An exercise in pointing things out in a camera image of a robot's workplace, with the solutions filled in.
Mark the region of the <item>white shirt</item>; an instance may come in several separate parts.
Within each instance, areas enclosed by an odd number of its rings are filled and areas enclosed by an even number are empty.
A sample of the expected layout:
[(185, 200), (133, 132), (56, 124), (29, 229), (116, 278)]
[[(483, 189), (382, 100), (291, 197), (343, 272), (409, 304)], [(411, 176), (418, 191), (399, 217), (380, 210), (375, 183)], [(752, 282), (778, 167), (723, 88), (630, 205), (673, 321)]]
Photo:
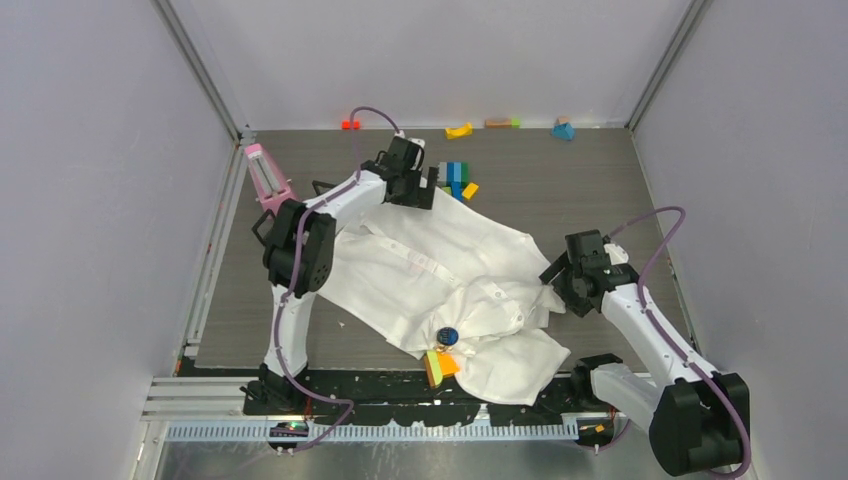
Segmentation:
[(453, 329), (464, 391), (531, 405), (569, 356), (546, 331), (565, 309), (547, 266), (531, 235), (438, 192), (429, 210), (383, 204), (346, 225), (320, 295), (417, 358)]

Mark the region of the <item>black frame display box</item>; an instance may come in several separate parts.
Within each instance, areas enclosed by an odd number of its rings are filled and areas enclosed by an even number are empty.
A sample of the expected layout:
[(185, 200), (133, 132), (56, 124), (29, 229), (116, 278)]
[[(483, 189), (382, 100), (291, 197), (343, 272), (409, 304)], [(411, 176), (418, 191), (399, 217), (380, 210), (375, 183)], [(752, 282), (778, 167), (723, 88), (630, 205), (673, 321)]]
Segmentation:
[(316, 196), (321, 196), (336, 187), (336, 184), (319, 180), (313, 180), (311, 185)]

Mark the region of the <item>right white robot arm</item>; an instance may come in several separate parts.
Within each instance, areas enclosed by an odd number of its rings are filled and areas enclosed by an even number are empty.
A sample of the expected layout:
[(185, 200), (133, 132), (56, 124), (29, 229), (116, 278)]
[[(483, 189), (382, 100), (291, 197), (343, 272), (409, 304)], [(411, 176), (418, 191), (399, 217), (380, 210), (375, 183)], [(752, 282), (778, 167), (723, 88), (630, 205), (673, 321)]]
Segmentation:
[(595, 311), (614, 325), (648, 369), (644, 379), (614, 354), (578, 360), (571, 397), (584, 410), (607, 404), (643, 430), (671, 476), (751, 461), (750, 393), (737, 373), (722, 373), (671, 326), (623, 251), (597, 230), (565, 238), (566, 249), (540, 275), (584, 317)]

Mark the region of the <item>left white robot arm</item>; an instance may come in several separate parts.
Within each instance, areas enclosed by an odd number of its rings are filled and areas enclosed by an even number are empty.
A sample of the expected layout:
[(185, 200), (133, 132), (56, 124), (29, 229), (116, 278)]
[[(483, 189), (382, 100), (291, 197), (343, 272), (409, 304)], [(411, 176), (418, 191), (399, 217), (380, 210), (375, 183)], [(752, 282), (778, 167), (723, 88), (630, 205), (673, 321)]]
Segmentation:
[(297, 379), (308, 365), (307, 333), (318, 291), (330, 277), (337, 233), (382, 204), (429, 210), (438, 170), (425, 170), (425, 142), (397, 132), (387, 149), (346, 181), (307, 201), (286, 200), (261, 236), (262, 264), (274, 298), (269, 347), (246, 396), (284, 414), (298, 412), (308, 392)]

